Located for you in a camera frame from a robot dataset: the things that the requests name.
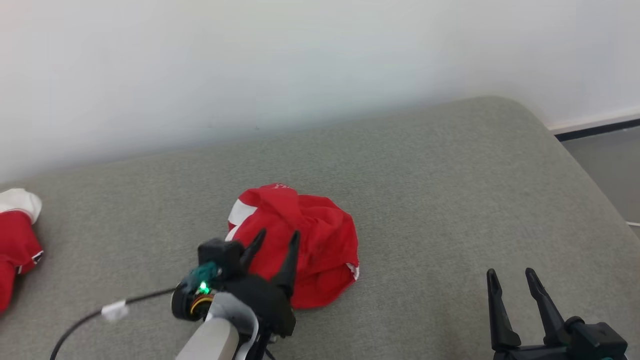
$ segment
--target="green led light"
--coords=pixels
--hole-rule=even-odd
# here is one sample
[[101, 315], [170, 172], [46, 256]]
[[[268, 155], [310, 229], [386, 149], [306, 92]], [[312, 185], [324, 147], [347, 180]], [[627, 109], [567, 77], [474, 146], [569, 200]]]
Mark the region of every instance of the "green led light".
[[204, 281], [200, 283], [200, 292], [203, 294], [209, 293], [209, 287], [207, 286], [207, 283]]

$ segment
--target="red garment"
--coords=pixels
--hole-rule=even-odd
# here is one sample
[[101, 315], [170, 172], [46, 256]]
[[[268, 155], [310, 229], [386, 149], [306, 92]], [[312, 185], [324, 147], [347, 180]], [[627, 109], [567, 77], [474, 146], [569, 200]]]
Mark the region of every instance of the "red garment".
[[293, 232], [300, 231], [294, 308], [325, 306], [358, 279], [353, 219], [326, 197], [298, 195], [284, 184], [249, 189], [229, 214], [226, 240], [247, 247], [263, 228], [267, 235], [249, 271], [267, 280], [279, 271]]
[[29, 272], [42, 256], [31, 230], [41, 207], [40, 199], [23, 189], [0, 193], [0, 313], [11, 301], [15, 275]]

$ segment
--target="gray sofa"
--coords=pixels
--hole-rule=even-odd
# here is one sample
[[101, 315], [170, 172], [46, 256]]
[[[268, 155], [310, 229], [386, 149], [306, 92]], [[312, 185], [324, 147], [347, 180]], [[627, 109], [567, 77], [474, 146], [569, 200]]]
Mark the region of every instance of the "gray sofa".
[[[528, 266], [565, 318], [607, 322], [640, 357], [640, 241], [538, 119], [496, 97], [0, 187], [42, 198], [45, 250], [0, 318], [1, 357], [48, 358], [86, 313], [176, 284], [197, 245], [226, 234], [236, 197], [273, 182], [351, 213], [361, 262], [337, 301], [296, 313], [278, 360], [491, 359], [488, 268], [514, 330], [539, 344]], [[169, 301], [88, 323], [59, 359], [172, 359], [197, 324]]]

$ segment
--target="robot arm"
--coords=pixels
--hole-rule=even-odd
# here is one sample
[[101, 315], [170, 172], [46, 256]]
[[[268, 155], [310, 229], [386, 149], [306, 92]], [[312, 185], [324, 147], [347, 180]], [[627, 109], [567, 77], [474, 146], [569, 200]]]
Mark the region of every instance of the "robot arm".
[[531, 296], [545, 329], [544, 345], [521, 347], [502, 302], [502, 287], [494, 269], [486, 273], [489, 323], [494, 360], [623, 360], [627, 342], [606, 323], [585, 324], [578, 316], [564, 321], [532, 268], [525, 271]]
[[280, 271], [271, 282], [248, 274], [266, 235], [251, 245], [213, 239], [198, 247], [200, 266], [187, 276], [172, 297], [176, 318], [205, 322], [177, 356], [179, 360], [262, 359], [275, 336], [293, 333], [293, 295], [300, 234], [295, 232]]

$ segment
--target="black cable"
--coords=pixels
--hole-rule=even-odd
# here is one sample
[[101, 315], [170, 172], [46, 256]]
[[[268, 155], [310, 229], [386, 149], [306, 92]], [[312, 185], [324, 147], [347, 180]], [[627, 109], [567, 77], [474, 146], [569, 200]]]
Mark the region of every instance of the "black cable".
[[271, 352], [267, 349], [264, 349], [264, 353], [267, 355], [268, 358], [270, 358], [271, 360], [276, 360], [275, 357], [273, 357], [273, 355], [271, 354]]
[[[151, 299], [151, 298], [154, 298], [154, 297], [158, 297], [160, 295], [173, 293], [174, 290], [175, 290], [175, 288], [169, 288], [169, 289], [156, 291], [156, 292], [153, 292], [153, 293], [148, 293], [146, 295], [141, 295], [141, 296], [138, 296], [138, 297], [132, 297], [130, 299], [125, 299], [125, 304], [134, 304], [136, 302], [148, 300], [148, 299]], [[53, 351], [51, 352], [51, 357], [49, 358], [49, 360], [55, 360], [56, 359], [56, 356], [58, 356], [58, 352], [60, 351], [60, 347], [62, 347], [62, 344], [69, 337], [69, 335], [71, 335], [82, 324], [86, 323], [87, 321], [91, 320], [92, 318], [95, 318], [96, 316], [98, 316], [100, 314], [102, 314], [102, 308], [100, 308], [100, 309], [90, 313], [89, 315], [85, 316], [84, 318], [80, 319], [80, 321], [76, 322], [73, 326], [71, 326], [69, 328], [69, 330], [65, 331], [65, 333], [62, 335], [60, 340], [58, 340], [58, 342], [56, 344], [56, 347], [53, 348]]]

